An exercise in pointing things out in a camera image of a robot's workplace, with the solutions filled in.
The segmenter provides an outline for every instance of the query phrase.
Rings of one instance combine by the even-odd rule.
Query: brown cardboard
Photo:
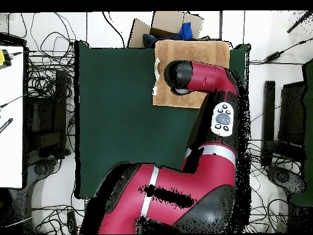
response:
[[[151,26],[146,25],[138,19],[134,19],[128,48],[144,48],[142,35],[145,33],[151,34],[156,38],[165,37],[179,33],[182,24],[189,22],[191,22],[193,40],[196,40],[203,22],[203,18],[197,15],[177,11],[156,11]]]
[[[144,42],[142,35],[150,33],[150,26],[138,19],[134,19],[133,28],[130,32],[130,39],[128,42],[128,48],[144,48]]]

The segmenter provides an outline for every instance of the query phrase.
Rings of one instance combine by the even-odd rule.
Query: yellow device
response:
[[[0,69],[10,67],[12,55],[10,55],[7,50],[0,50]]]

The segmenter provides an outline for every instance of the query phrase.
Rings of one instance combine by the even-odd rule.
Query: green board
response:
[[[248,49],[230,51],[230,69],[243,81]],[[121,161],[180,169],[197,109],[152,105],[154,62],[153,49],[91,49],[79,43],[77,198],[92,197]]]

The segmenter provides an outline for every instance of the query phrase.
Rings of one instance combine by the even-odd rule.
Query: white stripe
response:
[[[204,147],[202,155],[215,154],[218,156],[222,156],[225,159],[230,160],[234,164],[234,166],[236,166],[236,156],[228,148],[220,146],[220,145],[206,145],[202,147]],[[191,149],[188,148],[186,151],[185,158],[187,158],[190,155],[190,153],[191,153]]]
[[[158,175],[159,175],[159,168],[154,166],[149,185],[155,186],[155,183],[157,182]],[[141,216],[147,217],[150,202],[151,202],[151,196],[148,197],[147,194],[145,194],[144,203],[142,204],[142,208],[141,208]]]

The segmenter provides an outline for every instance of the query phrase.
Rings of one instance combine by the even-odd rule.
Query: red robot arm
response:
[[[181,233],[221,233],[227,225],[237,160],[236,82],[225,68],[191,61],[171,62],[164,77],[175,94],[207,93],[181,170],[142,163],[114,166],[87,205],[83,234],[92,228],[98,234],[136,234],[140,217]]]

